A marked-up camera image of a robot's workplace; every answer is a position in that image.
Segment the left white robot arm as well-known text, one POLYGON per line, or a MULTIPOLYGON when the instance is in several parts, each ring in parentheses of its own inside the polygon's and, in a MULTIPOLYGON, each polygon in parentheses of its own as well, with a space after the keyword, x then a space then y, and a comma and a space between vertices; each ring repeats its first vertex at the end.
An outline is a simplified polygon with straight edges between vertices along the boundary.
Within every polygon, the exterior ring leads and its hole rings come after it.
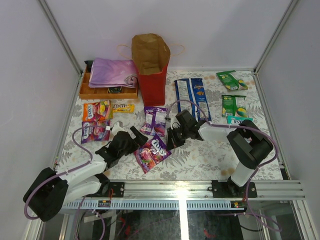
POLYGON ((24 215, 29 220, 47 222, 55 217, 65 204, 81 197, 111 196, 110 180, 104 172, 114 167, 123 156, 142 147, 148 137, 134 126, 124 130, 120 123, 111 129, 113 138, 95 153, 81 144, 77 146, 89 154, 89 159, 68 166, 61 163, 57 170, 44 168, 23 196, 24 215))

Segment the purple candy packet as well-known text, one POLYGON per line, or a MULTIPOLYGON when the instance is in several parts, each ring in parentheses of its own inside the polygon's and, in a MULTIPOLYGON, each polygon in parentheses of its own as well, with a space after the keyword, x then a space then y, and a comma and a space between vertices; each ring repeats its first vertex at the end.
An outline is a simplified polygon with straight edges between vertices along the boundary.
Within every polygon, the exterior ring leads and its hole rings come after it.
POLYGON ((90 142, 105 142, 110 138, 111 121, 109 119, 101 121, 83 121, 81 144, 90 142))
POLYGON ((172 152, 167 150, 163 140, 155 135, 148 140, 143 146, 138 148, 134 153, 137 163, 146 174, 157 164, 167 159, 172 152))

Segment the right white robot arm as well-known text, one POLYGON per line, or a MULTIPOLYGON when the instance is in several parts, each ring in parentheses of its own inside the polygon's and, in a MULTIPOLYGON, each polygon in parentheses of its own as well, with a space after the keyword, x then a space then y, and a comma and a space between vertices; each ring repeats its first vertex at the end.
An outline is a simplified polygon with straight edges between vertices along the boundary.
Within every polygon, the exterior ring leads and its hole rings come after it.
POLYGON ((168 150, 181 147, 187 139, 228 142, 239 160, 235 172, 229 177, 227 188, 229 194, 236 198, 245 193, 247 182, 274 149, 267 135, 248 119, 239 125, 214 125, 196 120, 189 111, 183 110, 175 116, 175 121, 171 121, 166 131, 168 150))

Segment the green snack packet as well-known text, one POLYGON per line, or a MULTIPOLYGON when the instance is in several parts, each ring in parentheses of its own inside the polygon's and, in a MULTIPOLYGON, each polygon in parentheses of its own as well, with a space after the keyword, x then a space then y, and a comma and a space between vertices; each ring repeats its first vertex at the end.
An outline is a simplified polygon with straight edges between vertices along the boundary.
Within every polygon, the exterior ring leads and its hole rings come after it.
POLYGON ((238 79, 233 76, 233 73, 235 72, 235 70, 217 72, 216 76, 230 91, 247 90, 249 88, 247 84, 242 79, 238 79))
POLYGON ((246 96, 244 95, 222 95, 222 117, 248 117, 246 110, 246 96))

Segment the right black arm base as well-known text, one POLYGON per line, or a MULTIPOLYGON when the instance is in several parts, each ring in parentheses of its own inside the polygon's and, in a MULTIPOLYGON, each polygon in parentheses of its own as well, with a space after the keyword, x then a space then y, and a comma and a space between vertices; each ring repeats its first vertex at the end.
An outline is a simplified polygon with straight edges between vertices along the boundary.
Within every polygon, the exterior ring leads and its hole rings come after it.
POLYGON ((212 180, 212 194, 214 198, 257 198, 257 188, 254 182, 246 182, 244 186, 237 186, 229 177, 227 181, 212 180))

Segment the yellow chocolate candy packet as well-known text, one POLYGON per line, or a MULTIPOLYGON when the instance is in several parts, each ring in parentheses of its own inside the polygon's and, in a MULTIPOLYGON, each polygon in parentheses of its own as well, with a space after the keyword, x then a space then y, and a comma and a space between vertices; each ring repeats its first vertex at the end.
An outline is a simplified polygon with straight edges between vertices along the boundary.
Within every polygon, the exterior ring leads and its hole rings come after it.
POLYGON ((113 113, 133 113, 135 110, 134 104, 114 104, 113 113))

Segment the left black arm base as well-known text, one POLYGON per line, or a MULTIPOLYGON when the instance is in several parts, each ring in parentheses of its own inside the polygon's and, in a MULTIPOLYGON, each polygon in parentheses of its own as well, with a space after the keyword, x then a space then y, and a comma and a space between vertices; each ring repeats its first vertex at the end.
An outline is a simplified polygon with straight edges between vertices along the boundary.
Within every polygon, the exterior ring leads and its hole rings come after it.
POLYGON ((125 193, 124 182, 103 183, 100 188, 99 196, 104 198, 123 198, 125 193))

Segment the red paper bag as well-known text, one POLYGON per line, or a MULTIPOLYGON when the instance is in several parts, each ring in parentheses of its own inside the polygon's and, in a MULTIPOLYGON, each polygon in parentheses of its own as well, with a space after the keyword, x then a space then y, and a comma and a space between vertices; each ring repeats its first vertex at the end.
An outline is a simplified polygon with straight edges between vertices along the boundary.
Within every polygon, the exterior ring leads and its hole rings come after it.
POLYGON ((165 105, 167 70, 173 54, 164 39, 155 33, 138 34, 131 46, 119 44, 116 50, 133 61, 144 105, 165 105))

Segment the large purple snack packet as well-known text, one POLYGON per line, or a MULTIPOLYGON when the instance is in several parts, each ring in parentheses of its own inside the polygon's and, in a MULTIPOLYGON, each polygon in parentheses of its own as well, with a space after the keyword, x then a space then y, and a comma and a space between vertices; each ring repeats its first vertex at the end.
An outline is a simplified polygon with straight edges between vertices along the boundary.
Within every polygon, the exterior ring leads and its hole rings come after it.
POLYGON ((164 137, 167 111, 164 107, 145 106, 145 122, 140 131, 146 135, 164 137))

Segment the teal candy packet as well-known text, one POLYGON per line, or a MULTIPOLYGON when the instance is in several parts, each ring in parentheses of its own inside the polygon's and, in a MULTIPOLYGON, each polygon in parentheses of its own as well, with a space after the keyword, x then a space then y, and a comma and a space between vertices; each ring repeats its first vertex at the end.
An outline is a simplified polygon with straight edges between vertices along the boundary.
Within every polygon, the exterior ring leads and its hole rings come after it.
POLYGON ((228 125, 239 125, 245 120, 253 121, 253 119, 249 117, 231 116, 231 115, 227 116, 226 119, 227 119, 228 125))

